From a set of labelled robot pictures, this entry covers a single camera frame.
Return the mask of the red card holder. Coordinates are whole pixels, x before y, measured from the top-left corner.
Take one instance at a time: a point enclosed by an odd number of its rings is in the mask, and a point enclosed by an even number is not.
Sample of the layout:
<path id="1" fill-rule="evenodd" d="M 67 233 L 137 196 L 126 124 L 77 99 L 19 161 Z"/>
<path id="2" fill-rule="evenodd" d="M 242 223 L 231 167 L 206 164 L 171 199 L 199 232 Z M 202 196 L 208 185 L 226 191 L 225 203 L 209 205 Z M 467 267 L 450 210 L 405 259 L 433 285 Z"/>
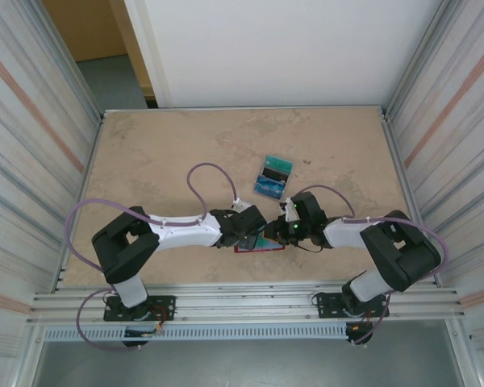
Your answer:
<path id="1" fill-rule="evenodd" d="M 254 242 L 256 242 L 259 236 L 263 237 L 263 232 L 261 232 L 256 238 L 254 238 Z M 254 250 L 254 249 L 248 250 L 247 248 L 243 248 L 242 246 L 235 246 L 234 252 L 235 253 L 262 253 L 262 252 L 275 252 L 275 251 L 270 251 L 267 249 L 266 250 Z"/>

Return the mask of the clear acrylic card tray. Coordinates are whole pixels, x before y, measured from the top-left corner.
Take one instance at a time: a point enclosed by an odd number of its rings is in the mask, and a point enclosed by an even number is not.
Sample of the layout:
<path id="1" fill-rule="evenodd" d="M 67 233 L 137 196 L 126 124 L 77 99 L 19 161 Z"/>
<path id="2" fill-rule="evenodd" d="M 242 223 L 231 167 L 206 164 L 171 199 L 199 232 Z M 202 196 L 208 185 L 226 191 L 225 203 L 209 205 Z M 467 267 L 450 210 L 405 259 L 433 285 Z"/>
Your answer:
<path id="1" fill-rule="evenodd" d="M 281 157 L 267 155 L 254 184 L 254 192 L 267 198 L 281 200 L 286 191 L 294 163 Z"/>

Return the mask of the dark blue credit card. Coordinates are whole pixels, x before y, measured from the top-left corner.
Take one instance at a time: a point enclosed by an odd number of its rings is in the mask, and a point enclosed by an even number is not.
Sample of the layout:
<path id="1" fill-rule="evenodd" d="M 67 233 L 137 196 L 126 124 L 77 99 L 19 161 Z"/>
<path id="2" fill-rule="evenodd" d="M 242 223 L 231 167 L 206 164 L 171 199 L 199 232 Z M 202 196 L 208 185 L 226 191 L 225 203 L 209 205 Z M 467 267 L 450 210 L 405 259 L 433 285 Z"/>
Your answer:
<path id="1" fill-rule="evenodd" d="M 280 200 L 286 190 L 286 184 L 259 176 L 253 190 L 255 193 L 264 195 L 267 198 Z"/>

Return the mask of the black credit card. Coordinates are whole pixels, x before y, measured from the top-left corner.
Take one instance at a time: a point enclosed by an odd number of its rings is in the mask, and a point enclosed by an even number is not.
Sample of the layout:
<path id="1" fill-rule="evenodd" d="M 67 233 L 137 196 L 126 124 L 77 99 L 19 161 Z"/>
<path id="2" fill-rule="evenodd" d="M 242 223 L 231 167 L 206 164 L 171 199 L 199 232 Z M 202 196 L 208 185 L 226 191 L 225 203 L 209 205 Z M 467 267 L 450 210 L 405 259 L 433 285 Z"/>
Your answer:
<path id="1" fill-rule="evenodd" d="M 290 170 L 272 169 L 272 168 L 264 167 L 262 169 L 261 175 L 272 181 L 278 181 L 285 184 L 289 179 Z"/>

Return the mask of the black base connector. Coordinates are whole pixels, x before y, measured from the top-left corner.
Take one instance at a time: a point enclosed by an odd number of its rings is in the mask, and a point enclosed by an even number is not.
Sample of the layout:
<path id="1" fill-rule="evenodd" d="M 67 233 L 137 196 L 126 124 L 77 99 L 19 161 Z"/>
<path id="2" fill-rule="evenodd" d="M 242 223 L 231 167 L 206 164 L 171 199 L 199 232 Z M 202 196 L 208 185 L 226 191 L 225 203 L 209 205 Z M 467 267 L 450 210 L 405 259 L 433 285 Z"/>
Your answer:
<path id="1" fill-rule="evenodd" d="M 163 331 L 158 328 L 152 330 L 142 330 L 139 328 L 126 328 L 123 334 L 123 346 L 129 350 L 140 351 L 143 346 L 149 343 L 152 339 L 160 337 Z"/>
<path id="2" fill-rule="evenodd" d="M 373 337 L 373 324 L 371 322 L 347 322 L 345 333 L 347 341 L 352 345 L 367 344 Z"/>

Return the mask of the grey metal sheet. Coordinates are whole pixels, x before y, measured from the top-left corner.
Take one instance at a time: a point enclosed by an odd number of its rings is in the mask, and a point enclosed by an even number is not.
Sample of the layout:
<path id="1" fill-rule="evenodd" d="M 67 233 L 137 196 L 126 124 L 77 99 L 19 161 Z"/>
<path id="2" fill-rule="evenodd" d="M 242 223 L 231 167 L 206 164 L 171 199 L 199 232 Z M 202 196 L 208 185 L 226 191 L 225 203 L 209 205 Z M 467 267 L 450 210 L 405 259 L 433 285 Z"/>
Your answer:
<path id="1" fill-rule="evenodd" d="M 443 322 L 386 322 L 340 339 L 150 343 L 103 352 L 47 343 L 34 387 L 464 387 Z"/>

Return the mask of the corrugated metal side panel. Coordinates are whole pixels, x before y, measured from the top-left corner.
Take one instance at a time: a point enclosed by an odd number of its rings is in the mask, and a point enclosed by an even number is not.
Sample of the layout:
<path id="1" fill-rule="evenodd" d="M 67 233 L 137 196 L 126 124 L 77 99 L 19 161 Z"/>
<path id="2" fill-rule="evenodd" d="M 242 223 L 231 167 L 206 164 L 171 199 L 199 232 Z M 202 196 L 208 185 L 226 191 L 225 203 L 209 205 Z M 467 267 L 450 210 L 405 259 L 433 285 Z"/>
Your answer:
<path id="1" fill-rule="evenodd" d="M 0 387 L 33 297 L 54 285 L 64 223 L 102 121 L 40 0 L 0 0 Z"/>
<path id="2" fill-rule="evenodd" d="M 443 0 L 386 115 L 484 363 L 484 0 Z"/>

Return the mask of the brown wooden door panel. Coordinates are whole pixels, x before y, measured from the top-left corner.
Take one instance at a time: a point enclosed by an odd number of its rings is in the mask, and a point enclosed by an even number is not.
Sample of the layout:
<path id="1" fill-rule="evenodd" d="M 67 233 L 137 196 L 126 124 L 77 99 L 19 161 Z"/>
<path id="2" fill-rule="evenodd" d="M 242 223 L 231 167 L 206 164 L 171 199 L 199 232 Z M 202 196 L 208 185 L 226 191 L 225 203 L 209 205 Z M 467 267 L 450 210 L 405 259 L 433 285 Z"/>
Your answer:
<path id="1" fill-rule="evenodd" d="M 145 99 L 155 101 L 125 0 L 41 0 L 75 61 L 128 55 Z"/>

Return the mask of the aluminium front rail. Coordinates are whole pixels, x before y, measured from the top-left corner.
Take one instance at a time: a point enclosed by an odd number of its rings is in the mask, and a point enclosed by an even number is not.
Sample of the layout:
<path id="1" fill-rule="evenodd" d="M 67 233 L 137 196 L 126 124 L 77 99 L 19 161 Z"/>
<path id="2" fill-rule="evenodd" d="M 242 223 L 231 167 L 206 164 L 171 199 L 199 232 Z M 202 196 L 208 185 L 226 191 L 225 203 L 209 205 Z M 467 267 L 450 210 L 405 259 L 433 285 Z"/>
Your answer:
<path id="1" fill-rule="evenodd" d="M 151 295 L 170 295 L 177 301 L 173 323 L 300 323 L 318 318 L 312 297 L 341 290 L 340 281 L 279 281 L 210 284 L 150 285 Z M 68 286 L 52 294 L 37 294 L 27 323 L 69 325 L 80 317 L 85 325 L 103 322 L 98 290 Z M 453 288 L 423 281 L 390 299 L 390 320 L 445 320 L 463 318 L 465 312 Z"/>

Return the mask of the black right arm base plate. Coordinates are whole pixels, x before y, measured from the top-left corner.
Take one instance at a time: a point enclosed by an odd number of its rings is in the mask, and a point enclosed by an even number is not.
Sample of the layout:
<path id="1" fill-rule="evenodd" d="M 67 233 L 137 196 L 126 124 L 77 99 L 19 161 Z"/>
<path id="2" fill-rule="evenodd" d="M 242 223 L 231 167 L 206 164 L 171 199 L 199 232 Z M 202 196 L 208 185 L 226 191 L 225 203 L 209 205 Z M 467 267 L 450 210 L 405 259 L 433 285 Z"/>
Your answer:
<path id="1" fill-rule="evenodd" d="M 378 318 L 390 315 L 386 297 L 379 295 L 370 301 L 361 302 L 346 293 L 316 293 L 311 299 L 319 318 Z"/>

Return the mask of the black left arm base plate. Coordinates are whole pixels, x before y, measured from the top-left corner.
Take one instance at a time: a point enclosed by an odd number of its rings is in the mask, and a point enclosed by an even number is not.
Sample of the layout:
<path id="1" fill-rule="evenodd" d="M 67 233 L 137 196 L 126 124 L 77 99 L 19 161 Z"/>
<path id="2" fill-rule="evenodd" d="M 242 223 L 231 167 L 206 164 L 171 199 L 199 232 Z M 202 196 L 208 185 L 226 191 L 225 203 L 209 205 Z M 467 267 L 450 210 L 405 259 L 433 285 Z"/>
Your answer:
<path id="1" fill-rule="evenodd" d="M 106 322 L 166 322 L 173 321 L 176 298 L 151 296 L 138 306 L 126 307 L 120 296 L 109 296 L 105 301 L 103 319 Z"/>

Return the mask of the white door frame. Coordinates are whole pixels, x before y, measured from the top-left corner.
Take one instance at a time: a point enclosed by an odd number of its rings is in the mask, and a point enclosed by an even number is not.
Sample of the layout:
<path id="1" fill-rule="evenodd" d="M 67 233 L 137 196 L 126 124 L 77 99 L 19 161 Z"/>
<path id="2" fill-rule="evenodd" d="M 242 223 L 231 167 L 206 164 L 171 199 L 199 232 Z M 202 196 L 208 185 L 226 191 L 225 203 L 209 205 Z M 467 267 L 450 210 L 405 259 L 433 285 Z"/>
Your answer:
<path id="1" fill-rule="evenodd" d="M 156 102 L 160 108 L 174 108 L 147 1 L 124 0 L 124 4 L 127 8 L 136 41 L 140 47 L 141 56 Z"/>

